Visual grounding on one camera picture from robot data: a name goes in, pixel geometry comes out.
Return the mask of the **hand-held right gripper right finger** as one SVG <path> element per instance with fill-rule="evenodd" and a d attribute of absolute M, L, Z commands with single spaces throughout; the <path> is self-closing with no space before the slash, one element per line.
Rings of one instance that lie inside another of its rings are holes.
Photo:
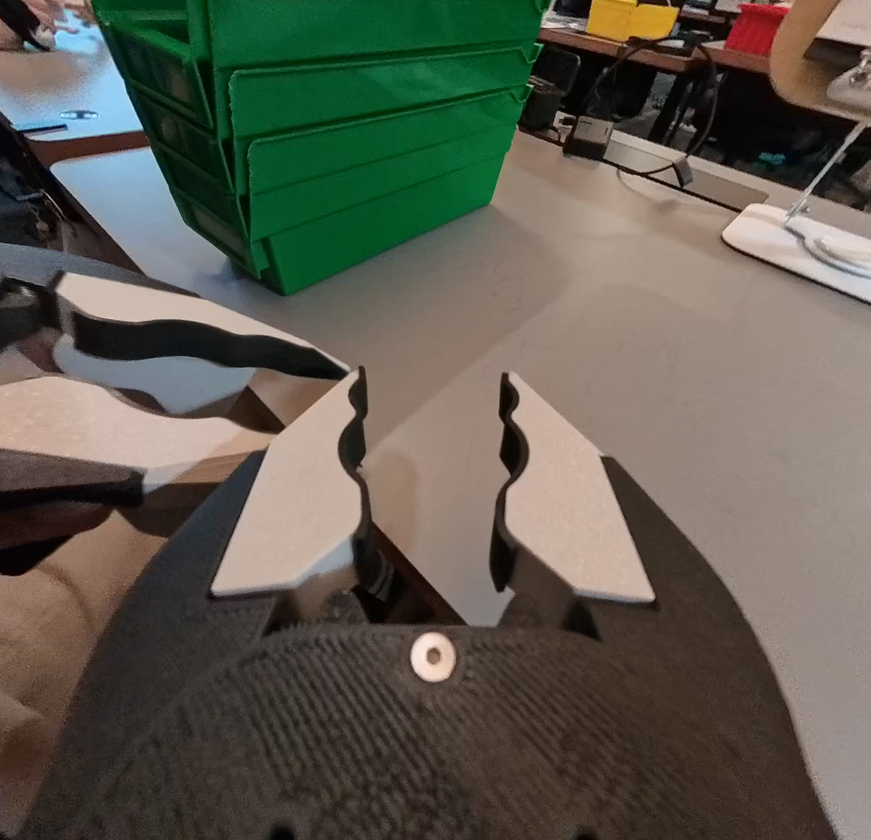
<path fill-rule="evenodd" d="M 590 607 L 657 610 L 604 455 L 518 373 L 501 377 L 506 483 L 489 570 L 503 628 L 593 628 Z"/>

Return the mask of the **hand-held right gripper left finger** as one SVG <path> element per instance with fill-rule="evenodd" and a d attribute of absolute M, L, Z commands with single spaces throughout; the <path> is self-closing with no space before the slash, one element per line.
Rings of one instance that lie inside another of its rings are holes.
<path fill-rule="evenodd" d="M 390 596 L 396 569 L 379 552 L 360 474 L 367 414 L 367 369 L 357 366 L 271 444 L 215 569 L 214 600 L 276 593 L 325 604 L 352 588 Z"/>

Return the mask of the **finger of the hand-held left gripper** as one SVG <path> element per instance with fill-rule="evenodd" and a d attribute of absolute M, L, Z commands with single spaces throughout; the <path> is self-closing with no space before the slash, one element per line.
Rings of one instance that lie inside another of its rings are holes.
<path fill-rule="evenodd" d="M 276 435 L 224 418 L 166 418 L 122 394 L 59 374 L 0 387 L 0 448 L 127 465 L 146 495 L 166 486 L 218 486 Z"/>
<path fill-rule="evenodd" d="M 310 340 L 183 293 L 59 273 L 55 300 L 64 330 L 93 359 L 200 359 L 313 381 L 345 381 L 352 373 Z"/>

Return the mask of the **grey desk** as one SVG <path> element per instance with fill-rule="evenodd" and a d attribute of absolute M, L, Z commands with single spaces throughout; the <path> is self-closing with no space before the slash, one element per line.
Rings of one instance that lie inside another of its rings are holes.
<path fill-rule="evenodd" d="M 48 170 L 66 160 L 147 149 L 101 29 L 59 31 L 55 52 L 0 55 L 5 134 Z"/>
<path fill-rule="evenodd" d="M 154 154 L 55 180 L 150 278 L 367 366 L 374 523 L 469 624 L 501 377 L 615 457 L 722 574 L 840 838 L 868 838 L 868 306 L 739 255 L 733 214 L 518 134 L 493 201 L 293 299 L 191 232 Z"/>

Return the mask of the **person's beige trousers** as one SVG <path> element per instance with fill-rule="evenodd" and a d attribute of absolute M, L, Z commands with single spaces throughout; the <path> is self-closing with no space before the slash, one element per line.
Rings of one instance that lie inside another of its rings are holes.
<path fill-rule="evenodd" d="M 218 489 L 139 508 L 66 502 L 3 523 L 3 838 L 78 824 L 139 733 L 266 634 L 276 603 L 215 600 L 214 577 L 265 452 Z"/>

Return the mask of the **instruction sheet on stand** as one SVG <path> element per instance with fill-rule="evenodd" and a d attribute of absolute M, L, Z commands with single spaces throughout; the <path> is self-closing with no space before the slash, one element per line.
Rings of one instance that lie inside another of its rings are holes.
<path fill-rule="evenodd" d="M 811 218 L 811 193 L 871 129 L 868 49 L 815 39 L 840 0 L 793 0 L 770 55 L 776 92 L 811 113 L 852 120 L 852 132 L 790 211 L 749 205 L 725 231 L 747 259 L 871 305 L 871 242 Z"/>

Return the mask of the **black power adapter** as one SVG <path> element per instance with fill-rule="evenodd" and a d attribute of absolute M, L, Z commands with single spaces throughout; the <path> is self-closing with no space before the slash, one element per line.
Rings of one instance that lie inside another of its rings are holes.
<path fill-rule="evenodd" d="M 562 157 L 603 161 L 608 157 L 611 143 L 613 143 L 611 120 L 579 117 L 562 143 Z"/>

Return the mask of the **long wooden workbench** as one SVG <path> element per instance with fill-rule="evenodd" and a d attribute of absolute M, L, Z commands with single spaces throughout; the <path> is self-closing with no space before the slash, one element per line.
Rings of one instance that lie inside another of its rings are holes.
<path fill-rule="evenodd" d="M 603 55 L 611 59 L 620 59 L 627 52 L 627 42 L 603 39 L 593 34 L 566 31 L 566 29 L 543 29 L 539 42 L 562 46 L 570 52 Z M 711 52 L 718 69 L 749 72 L 764 76 L 770 75 L 770 56 L 728 49 L 725 39 L 706 42 L 703 49 Z M 692 56 L 682 56 L 668 49 L 638 52 L 632 59 L 668 75 L 692 75 L 706 62 L 701 52 L 696 52 Z"/>

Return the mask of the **yellow plastic bin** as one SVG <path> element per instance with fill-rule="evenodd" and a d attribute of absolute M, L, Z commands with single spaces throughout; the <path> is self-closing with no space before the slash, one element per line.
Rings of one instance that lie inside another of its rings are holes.
<path fill-rule="evenodd" d="M 593 0 L 589 34 L 603 39 L 668 39 L 678 24 L 678 5 L 650 5 L 637 0 Z"/>

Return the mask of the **red plastic bin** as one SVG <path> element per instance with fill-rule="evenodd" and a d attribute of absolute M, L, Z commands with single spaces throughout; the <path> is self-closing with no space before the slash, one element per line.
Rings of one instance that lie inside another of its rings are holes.
<path fill-rule="evenodd" d="M 793 5 L 784 2 L 740 2 L 730 38 L 725 39 L 728 52 L 770 56 L 780 24 Z"/>

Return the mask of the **printed instruction sheet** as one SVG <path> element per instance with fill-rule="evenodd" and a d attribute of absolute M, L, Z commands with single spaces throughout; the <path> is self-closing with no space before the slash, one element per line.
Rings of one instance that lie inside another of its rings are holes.
<path fill-rule="evenodd" d="M 815 39 L 868 49 L 871 46 L 871 0 L 840 0 Z"/>

